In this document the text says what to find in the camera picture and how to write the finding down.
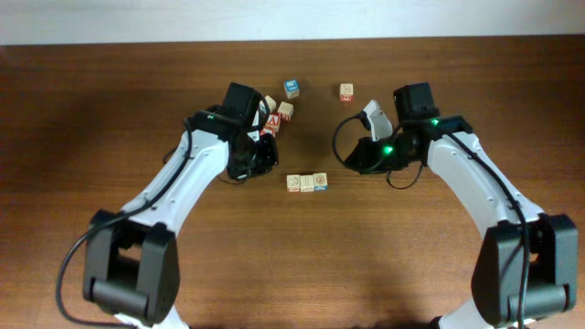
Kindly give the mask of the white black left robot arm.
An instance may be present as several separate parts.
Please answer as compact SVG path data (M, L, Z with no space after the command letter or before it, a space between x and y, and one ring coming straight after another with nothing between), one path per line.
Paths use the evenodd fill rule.
M83 297L115 326L184 328L177 237L209 184L265 175L278 162L275 139L251 138L269 116L255 89L232 82L223 102L187 118L179 145L154 180L119 213L98 211L88 229Z

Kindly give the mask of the wooden block red apple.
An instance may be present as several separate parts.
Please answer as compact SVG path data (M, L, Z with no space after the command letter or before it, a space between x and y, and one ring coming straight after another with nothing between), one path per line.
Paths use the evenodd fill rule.
M315 173L314 174L314 190L323 191L328 189L328 180L326 173Z

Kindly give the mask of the wooden block blue number two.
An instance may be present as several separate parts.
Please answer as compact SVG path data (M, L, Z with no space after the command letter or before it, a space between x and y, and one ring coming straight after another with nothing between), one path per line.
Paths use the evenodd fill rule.
M300 175L287 175L286 176L287 191L288 192L299 192L301 190L301 176Z

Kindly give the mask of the wooden block green letter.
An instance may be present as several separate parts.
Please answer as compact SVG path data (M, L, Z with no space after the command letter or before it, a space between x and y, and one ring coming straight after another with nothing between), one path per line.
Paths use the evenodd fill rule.
M313 175L301 175L300 176L300 189L302 193L314 191L314 176Z

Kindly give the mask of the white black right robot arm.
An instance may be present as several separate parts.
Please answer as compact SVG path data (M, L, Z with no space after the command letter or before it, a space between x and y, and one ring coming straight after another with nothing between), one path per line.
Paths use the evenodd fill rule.
M485 153L462 116L441 116L427 82L393 93L399 122L376 101L355 114L369 131L340 164L361 175L428 167L463 204L483 244L471 298L432 328L525 328L577 303L578 229L524 196Z

